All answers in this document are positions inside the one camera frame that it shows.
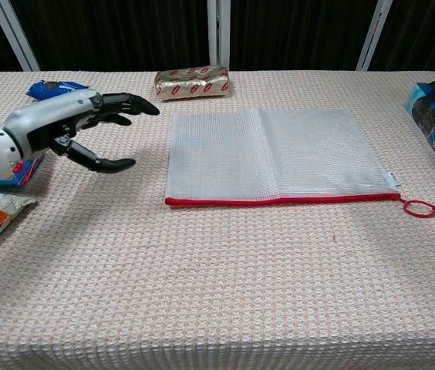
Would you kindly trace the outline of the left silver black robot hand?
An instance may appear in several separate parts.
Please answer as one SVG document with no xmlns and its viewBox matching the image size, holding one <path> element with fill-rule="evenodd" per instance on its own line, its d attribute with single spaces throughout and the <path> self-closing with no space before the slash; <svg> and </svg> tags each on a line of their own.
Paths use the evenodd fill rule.
<svg viewBox="0 0 435 370">
<path fill-rule="evenodd" d="M 131 158 L 108 160 L 73 140 L 81 130 L 99 123 L 129 126 L 127 115 L 157 116 L 159 109 L 128 92 L 100 94 L 94 89 L 78 89 L 14 110 L 3 130 L 12 138 L 22 160 L 50 149 L 59 156 L 97 173 L 119 173 L 133 167 Z"/>
</svg>

